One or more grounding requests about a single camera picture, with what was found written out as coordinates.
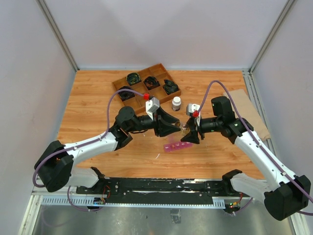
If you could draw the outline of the clear capsule bottle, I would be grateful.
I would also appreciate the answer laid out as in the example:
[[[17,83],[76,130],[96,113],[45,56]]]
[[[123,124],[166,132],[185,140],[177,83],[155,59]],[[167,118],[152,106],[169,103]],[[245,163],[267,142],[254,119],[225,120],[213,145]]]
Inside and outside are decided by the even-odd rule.
[[[190,127],[188,124],[182,124],[180,126],[180,134],[186,136],[190,132]]]

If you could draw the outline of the white cap pill bottle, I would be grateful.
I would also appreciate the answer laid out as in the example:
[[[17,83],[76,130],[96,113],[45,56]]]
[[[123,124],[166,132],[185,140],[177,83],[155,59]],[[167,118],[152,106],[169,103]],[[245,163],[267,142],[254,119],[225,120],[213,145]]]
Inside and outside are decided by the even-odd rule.
[[[181,98],[179,96],[175,96],[172,100],[172,110],[179,111],[181,108]]]

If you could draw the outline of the pink weekly pill organizer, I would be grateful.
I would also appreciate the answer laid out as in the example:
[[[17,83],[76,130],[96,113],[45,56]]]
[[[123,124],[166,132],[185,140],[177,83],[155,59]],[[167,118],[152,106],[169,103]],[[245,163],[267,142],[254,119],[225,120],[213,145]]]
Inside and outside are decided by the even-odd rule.
[[[166,143],[163,145],[164,152],[170,153],[182,149],[187,149],[193,146],[192,143],[187,141],[181,141],[181,139],[182,136],[169,136]]]

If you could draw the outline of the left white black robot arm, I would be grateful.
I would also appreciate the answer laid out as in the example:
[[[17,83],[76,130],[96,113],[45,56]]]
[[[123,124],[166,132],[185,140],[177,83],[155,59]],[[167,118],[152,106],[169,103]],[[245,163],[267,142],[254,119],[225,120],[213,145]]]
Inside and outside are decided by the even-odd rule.
[[[121,108],[112,127],[106,132],[75,143],[51,142],[34,165],[33,185],[56,192],[63,187],[84,186],[98,194],[104,190],[105,182],[100,179],[96,168],[76,168],[94,156],[114,152],[132,141],[131,133],[152,129],[157,137],[165,137],[180,131],[175,124],[178,118],[161,107],[146,115],[137,116],[130,106]]]

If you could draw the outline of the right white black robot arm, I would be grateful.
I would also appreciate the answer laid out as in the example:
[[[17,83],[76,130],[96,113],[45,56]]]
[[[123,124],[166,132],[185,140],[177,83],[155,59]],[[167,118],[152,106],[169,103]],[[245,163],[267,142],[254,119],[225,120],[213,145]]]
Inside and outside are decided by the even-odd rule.
[[[265,181],[253,179],[240,170],[222,176],[222,191],[228,196],[246,194],[263,203],[276,220],[283,220],[294,213],[303,213],[308,206],[311,182],[288,169],[262,143],[253,127],[235,117],[231,101],[225,96],[211,100],[214,117],[202,118],[200,105],[188,104],[187,126],[190,131],[182,141],[198,144],[206,133],[219,132],[241,149],[257,166]]]

